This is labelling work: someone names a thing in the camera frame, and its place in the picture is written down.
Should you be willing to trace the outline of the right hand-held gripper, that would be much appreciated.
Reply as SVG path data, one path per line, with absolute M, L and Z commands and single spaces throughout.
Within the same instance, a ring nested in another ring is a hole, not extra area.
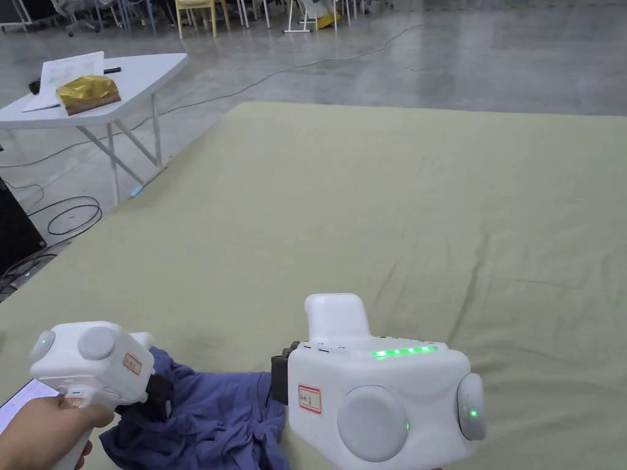
M 289 426 L 338 469 L 441 469 L 486 439 L 481 377 L 445 343 L 374 336 L 362 299 L 310 295 L 309 337 L 271 359 Z

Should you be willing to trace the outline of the person's left hand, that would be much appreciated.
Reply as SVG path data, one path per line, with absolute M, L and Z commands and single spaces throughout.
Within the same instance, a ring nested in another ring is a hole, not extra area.
M 75 408 L 62 395 L 30 400 L 1 433 L 1 469 L 53 469 L 85 433 L 114 417 L 101 405 Z

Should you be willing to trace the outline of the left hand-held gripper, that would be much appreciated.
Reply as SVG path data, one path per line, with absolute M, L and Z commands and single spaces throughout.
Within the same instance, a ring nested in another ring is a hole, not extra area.
M 171 416 L 173 383 L 158 374 L 148 332 L 126 332 L 108 321 L 55 325 L 31 351 L 31 377 L 76 408 L 137 409 L 151 422 Z

